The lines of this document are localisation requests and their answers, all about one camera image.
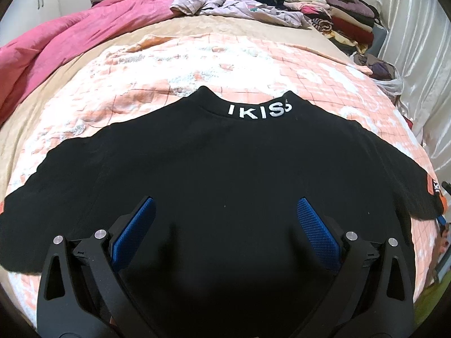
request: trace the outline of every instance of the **pink blanket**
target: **pink blanket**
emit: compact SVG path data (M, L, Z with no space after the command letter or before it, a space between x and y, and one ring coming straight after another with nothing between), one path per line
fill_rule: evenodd
M173 0L105 0L48 21L0 48L0 126L53 71L99 43L180 15Z

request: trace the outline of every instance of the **pile of clothes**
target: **pile of clothes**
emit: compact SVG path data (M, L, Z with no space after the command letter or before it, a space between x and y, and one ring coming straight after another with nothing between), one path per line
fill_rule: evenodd
M370 78L392 103L397 105L404 88L404 81L396 67L372 54L354 54L352 57L355 64L367 66L373 71Z
M375 41L373 30L386 31L379 12L362 0L256 0L279 10L298 11L333 44L349 56L365 53Z
M377 55L386 37L386 30L376 24L377 9L362 0L174 0L171 10L292 28L313 26L348 56L364 54L370 47Z

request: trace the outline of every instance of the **white curtain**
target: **white curtain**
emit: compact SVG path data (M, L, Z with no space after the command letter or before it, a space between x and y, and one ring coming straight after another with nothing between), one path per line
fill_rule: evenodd
M425 142L440 183L451 182L451 24L437 0L377 0L389 33L380 57L404 79L403 113Z

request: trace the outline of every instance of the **white cabinet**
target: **white cabinet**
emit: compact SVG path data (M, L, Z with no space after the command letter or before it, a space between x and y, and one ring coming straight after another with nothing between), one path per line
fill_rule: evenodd
M0 46L60 16L58 0L13 0L0 21Z

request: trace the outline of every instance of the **bedsheet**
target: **bedsheet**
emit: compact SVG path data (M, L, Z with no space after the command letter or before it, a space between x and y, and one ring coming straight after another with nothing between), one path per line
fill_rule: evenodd
M47 152L64 139L90 136L110 123L157 110L201 85L243 103L261 103L291 90L330 113L357 120L435 176L402 116L359 71L365 68L331 58L306 47L216 33L182 38L148 35L132 46L110 47L47 102L25 142L8 193L23 185ZM424 288L436 237L435 221L412 219L414 299ZM9 278L35 323L39 276L10 273Z

